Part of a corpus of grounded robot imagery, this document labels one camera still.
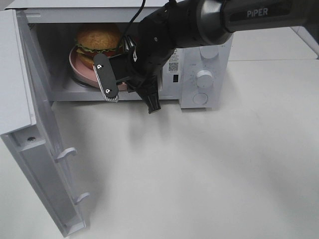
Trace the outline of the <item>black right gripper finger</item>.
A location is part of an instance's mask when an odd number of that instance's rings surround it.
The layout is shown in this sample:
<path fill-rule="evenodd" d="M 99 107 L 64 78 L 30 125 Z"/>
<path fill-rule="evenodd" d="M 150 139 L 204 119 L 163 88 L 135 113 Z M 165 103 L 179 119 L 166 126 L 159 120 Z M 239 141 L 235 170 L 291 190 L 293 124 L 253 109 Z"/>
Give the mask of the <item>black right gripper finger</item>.
<path fill-rule="evenodd" d="M 127 81 L 130 90 L 136 92 L 148 106 L 149 114 L 161 109 L 159 102 L 158 78 L 150 76 L 147 78 L 131 78 Z"/>

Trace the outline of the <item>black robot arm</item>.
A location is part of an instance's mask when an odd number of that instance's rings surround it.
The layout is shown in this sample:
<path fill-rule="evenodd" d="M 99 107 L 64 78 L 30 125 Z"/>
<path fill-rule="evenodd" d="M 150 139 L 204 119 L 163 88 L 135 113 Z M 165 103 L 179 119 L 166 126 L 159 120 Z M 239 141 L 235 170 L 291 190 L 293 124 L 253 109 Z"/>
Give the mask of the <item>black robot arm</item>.
<path fill-rule="evenodd" d="M 114 69 L 107 100 L 118 97 L 124 82 L 152 113 L 160 109 L 156 75 L 177 48 L 221 45 L 234 32 L 302 26 L 319 38 L 316 0 L 183 0 L 169 1 L 138 25 L 138 43 L 122 57 L 126 75 Z"/>

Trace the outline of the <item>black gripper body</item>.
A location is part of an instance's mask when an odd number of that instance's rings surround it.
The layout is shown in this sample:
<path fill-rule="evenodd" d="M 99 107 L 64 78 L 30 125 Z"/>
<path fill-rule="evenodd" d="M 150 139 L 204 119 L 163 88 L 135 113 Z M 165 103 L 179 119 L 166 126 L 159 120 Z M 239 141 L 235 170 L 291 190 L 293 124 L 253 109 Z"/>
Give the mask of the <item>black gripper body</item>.
<path fill-rule="evenodd" d="M 169 15 L 173 5 L 166 4 L 138 24 L 138 42 L 128 53 L 111 57 L 117 83 L 156 85 L 157 75 L 176 49 L 170 33 Z"/>

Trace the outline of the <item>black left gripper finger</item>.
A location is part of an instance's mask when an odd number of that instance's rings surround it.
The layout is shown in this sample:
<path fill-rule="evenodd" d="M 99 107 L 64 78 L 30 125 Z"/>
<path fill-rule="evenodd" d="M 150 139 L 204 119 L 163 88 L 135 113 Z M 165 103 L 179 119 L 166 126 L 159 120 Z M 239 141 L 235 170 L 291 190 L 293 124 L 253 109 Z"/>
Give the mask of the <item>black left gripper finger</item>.
<path fill-rule="evenodd" d="M 120 46 L 118 48 L 118 53 L 122 54 L 125 52 L 129 52 L 129 50 L 135 47 L 137 44 L 136 38 L 130 34 L 125 35 L 121 40 Z"/>

